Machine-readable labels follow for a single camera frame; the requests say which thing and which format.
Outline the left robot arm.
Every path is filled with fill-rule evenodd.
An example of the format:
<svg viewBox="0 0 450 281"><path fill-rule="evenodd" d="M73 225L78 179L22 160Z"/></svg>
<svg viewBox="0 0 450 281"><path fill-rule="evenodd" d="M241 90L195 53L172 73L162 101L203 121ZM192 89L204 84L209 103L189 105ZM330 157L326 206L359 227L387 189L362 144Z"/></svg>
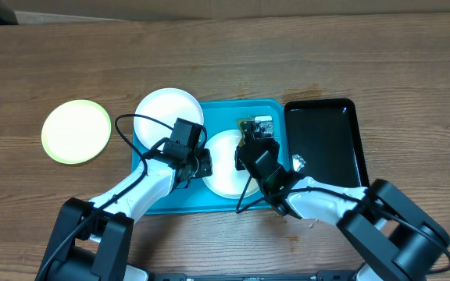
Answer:
<svg viewBox="0 0 450 281"><path fill-rule="evenodd" d="M90 201L72 197L59 210L38 280L146 280L128 264L136 222L183 182L212 173L207 149L182 155L151 149L113 189Z"/></svg>

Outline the green yellow sponge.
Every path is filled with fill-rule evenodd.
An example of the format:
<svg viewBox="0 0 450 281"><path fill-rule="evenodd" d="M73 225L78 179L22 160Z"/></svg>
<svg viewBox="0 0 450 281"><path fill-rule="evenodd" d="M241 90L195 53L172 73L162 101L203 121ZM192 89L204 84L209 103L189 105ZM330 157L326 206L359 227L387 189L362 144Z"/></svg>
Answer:
<svg viewBox="0 0 450 281"><path fill-rule="evenodd" d="M239 119L237 126L242 133L249 133L255 129L255 121L253 119Z"/></svg>

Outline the light green plate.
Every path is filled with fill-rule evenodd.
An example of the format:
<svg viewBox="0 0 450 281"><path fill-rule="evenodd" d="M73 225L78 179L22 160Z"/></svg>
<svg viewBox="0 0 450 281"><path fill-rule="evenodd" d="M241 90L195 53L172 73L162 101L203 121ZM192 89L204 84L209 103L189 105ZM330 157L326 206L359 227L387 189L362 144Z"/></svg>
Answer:
<svg viewBox="0 0 450 281"><path fill-rule="evenodd" d="M46 118L41 144L53 160L76 165L99 155L109 142L112 124L107 111L90 100L67 101Z"/></svg>

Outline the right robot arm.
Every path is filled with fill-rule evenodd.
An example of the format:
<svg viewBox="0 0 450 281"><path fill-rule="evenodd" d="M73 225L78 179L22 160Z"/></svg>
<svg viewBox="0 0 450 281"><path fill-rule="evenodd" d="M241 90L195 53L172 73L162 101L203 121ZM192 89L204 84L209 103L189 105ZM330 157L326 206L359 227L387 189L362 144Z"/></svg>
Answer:
<svg viewBox="0 0 450 281"><path fill-rule="evenodd" d="M241 119L236 161L262 201L282 216L336 226L364 259L357 280L424 280L450 271L450 237L426 212L386 180L338 187L286 170L268 120Z"/></svg>

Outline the white plate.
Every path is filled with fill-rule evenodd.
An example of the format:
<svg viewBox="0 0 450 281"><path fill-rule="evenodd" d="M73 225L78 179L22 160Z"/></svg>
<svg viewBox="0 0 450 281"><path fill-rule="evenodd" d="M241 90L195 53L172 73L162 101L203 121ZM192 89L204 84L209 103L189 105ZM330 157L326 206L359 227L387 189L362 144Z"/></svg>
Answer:
<svg viewBox="0 0 450 281"><path fill-rule="evenodd" d="M188 92L178 88L162 88L142 99L135 113L156 119L174 127L177 118L204 124L204 115L198 101ZM149 119L134 117L134 132L140 143L151 148L156 141L170 137L171 130Z"/></svg>
<svg viewBox="0 0 450 281"><path fill-rule="evenodd" d="M206 144L212 161L212 175L203 179L215 194L228 199L239 199L250 174L237 170L235 151L241 140L240 130L226 130L213 136Z"/></svg>

